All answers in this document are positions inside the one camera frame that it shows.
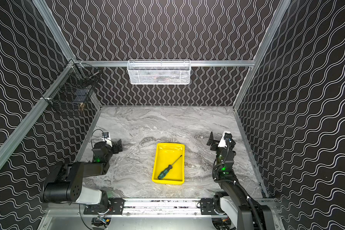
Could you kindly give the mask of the green black screwdriver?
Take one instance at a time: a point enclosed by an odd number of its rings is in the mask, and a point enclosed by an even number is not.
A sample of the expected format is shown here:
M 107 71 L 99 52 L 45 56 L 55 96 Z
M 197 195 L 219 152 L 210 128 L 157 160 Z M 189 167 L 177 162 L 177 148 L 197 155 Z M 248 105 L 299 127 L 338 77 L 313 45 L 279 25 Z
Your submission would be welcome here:
M 165 168 L 159 175 L 158 175 L 158 179 L 162 180 L 168 173 L 169 171 L 173 168 L 173 165 L 182 157 L 179 156 L 179 158 L 177 160 L 175 160 L 172 164 L 168 165 L 167 168 Z

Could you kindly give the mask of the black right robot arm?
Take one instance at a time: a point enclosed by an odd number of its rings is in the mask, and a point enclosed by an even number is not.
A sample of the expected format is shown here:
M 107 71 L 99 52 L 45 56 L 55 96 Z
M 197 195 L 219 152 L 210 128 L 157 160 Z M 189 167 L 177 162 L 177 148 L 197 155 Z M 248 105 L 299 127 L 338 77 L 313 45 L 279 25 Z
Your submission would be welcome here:
M 231 230 L 274 230 L 271 209 L 252 198 L 234 172 L 236 142 L 232 134 L 224 132 L 221 139 L 216 140 L 211 132 L 207 145 L 216 153 L 212 179 L 223 190 L 214 196 L 215 212 L 229 218 Z

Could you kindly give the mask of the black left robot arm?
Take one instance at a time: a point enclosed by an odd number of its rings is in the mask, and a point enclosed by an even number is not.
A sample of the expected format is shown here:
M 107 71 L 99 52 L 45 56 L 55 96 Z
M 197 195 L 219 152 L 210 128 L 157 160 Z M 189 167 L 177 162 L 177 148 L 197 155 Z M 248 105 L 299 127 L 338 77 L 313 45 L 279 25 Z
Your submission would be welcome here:
M 122 141 L 100 141 L 93 145 L 91 162 L 57 164 L 47 176 L 40 192 L 43 203 L 76 203 L 107 206 L 107 195 L 83 185 L 86 177 L 105 175 L 113 155 L 123 151 Z

